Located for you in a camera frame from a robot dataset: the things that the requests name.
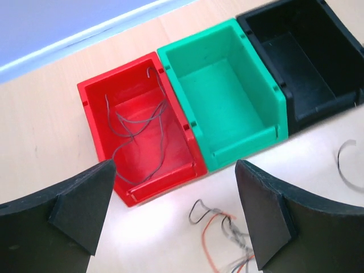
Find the empty black bin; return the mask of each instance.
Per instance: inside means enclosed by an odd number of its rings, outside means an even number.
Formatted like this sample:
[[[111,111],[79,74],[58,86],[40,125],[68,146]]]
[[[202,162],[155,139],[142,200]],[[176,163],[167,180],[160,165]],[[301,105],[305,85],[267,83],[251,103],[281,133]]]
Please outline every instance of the empty black bin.
[[[364,48],[322,0],[237,16],[287,99],[289,134],[364,102]]]

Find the empty bin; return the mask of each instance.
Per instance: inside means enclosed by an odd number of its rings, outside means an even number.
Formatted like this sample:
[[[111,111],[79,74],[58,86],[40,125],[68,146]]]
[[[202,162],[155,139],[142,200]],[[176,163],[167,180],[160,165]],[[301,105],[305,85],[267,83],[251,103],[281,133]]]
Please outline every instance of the empty bin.
[[[155,52],[86,80],[78,84],[78,89],[98,159],[110,159],[118,149],[114,161],[119,176],[114,189],[126,205],[135,205],[207,173],[193,132]],[[157,108],[161,102],[164,108]],[[131,138],[130,132],[140,133]]]
[[[235,19],[158,54],[210,171],[288,137],[286,99]]]
[[[282,0],[237,17],[287,99],[289,133],[361,104],[364,49],[323,0]]]

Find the table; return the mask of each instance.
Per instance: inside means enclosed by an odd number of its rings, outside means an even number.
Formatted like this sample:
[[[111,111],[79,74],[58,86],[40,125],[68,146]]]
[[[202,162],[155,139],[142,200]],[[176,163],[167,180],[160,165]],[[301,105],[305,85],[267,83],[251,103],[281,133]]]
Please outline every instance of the table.
[[[266,2],[199,0],[0,85],[0,203],[48,187],[97,163],[78,82]],[[327,2],[364,43],[364,2]],[[310,192],[364,206],[364,196],[347,188],[336,168],[340,145],[356,139],[357,146],[345,150],[341,164],[348,179],[360,185],[364,174],[363,119],[364,108],[357,107],[249,157],[249,161]],[[237,225],[246,231],[234,166],[134,208],[127,208],[113,193],[88,273],[211,272],[201,247],[207,220],[191,226],[187,219],[198,198],[236,215]],[[221,233],[219,221],[212,224],[206,240],[218,268],[242,256]],[[249,269],[257,272],[253,263]]]

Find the orange wire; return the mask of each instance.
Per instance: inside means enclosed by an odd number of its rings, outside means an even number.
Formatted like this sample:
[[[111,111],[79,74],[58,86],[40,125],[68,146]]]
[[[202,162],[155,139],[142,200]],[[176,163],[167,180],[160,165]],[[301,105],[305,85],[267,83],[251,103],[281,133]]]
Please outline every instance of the orange wire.
[[[217,267],[215,266],[215,264],[214,264],[214,262],[213,262],[213,260],[212,260],[212,258],[211,258],[211,255],[210,255],[210,253],[209,253],[209,250],[208,250],[208,248],[207,248],[207,246],[206,246],[205,234],[206,234],[206,231],[207,231],[208,227],[210,226],[211,222],[212,222],[212,221],[213,221],[213,220],[214,220],[217,216],[219,216],[219,215],[220,215],[220,214],[215,214],[213,217],[211,217],[210,221],[207,223],[206,227],[204,228],[204,231],[202,232],[202,236],[201,236],[201,239],[202,239],[202,247],[204,248],[204,252],[205,252],[206,258],[207,258],[207,260],[208,260],[208,262],[209,262],[209,264],[210,264],[210,266],[211,266],[212,270],[214,271],[214,273],[220,273],[220,272],[219,272],[219,270],[217,269]],[[236,219],[236,217],[235,217],[235,216],[233,216],[233,215],[229,215],[229,214],[227,214],[227,213],[222,213],[222,215],[224,215],[224,216],[229,216],[229,217],[231,217],[232,219]]]
[[[240,273],[240,271],[241,271],[241,269],[243,269],[243,267],[244,267],[244,265],[246,265],[251,259],[253,259],[255,257],[255,255],[253,255],[253,256],[251,256],[249,259],[248,259],[248,261],[246,262],[246,263],[244,263],[244,264],[242,264],[240,267],[239,267],[239,269],[238,269],[238,271],[237,271],[237,273]]]

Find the empty green bin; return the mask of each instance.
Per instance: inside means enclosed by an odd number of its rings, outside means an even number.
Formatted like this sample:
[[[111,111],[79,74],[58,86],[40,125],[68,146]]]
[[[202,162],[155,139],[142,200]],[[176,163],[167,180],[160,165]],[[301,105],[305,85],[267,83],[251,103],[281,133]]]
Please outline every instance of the empty green bin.
[[[286,99],[235,19],[158,54],[209,171],[288,138]]]

